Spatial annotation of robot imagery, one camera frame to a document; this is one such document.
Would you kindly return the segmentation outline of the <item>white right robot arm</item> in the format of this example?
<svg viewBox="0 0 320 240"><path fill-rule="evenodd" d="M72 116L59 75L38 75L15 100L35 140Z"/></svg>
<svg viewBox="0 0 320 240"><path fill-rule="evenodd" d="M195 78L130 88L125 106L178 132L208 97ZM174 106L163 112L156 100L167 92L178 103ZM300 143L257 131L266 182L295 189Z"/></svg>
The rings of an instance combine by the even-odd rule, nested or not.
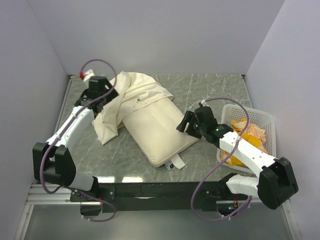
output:
<svg viewBox="0 0 320 240"><path fill-rule="evenodd" d="M254 174L246 177L230 173L219 182L222 198L235 195L258 197L268 208L275 210L299 191L291 162L276 158L250 144L232 125L218 123L209 106L187 111L176 128L197 139L205 138L221 151L231 153Z"/></svg>

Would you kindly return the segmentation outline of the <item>cream pillow with bear print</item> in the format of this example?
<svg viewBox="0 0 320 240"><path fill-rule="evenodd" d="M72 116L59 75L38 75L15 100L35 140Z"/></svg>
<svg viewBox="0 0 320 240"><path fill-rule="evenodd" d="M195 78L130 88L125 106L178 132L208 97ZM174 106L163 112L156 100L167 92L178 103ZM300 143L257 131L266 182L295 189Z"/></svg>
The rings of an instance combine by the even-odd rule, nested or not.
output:
<svg viewBox="0 0 320 240"><path fill-rule="evenodd" d="M176 130L183 118L183 113L165 97L128 114L122 122L153 167L173 164L182 169L186 164L179 153L198 141Z"/></svg>

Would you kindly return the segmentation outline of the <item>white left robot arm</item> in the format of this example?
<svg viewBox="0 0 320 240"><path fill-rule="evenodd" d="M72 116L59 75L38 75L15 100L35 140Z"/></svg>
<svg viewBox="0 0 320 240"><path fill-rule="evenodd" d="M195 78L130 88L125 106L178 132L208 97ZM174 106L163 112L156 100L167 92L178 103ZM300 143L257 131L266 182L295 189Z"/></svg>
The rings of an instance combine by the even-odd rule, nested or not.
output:
<svg viewBox="0 0 320 240"><path fill-rule="evenodd" d="M46 142L37 142L32 149L34 178L43 189L47 183L59 188L66 187L78 192L88 201L96 200L100 194L98 179L77 171L71 150L82 132L103 110L104 106L118 96L114 84L104 76L93 75L88 87L75 102L71 114L60 129Z"/></svg>

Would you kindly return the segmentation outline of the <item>cream satin pillowcase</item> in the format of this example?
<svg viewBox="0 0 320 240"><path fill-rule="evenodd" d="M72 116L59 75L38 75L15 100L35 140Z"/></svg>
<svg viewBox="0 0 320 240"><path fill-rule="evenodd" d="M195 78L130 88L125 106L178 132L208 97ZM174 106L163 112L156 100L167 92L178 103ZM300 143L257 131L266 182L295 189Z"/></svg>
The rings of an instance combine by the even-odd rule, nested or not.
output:
<svg viewBox="0 0 320 240"><path fill-rule="evenodd" d="M166 88L144 73L122 71L111 83L115 84L118 96L107 103L92 121L102 145L118 136L118 126L127 115L161 99L174 98Z"/></svg>

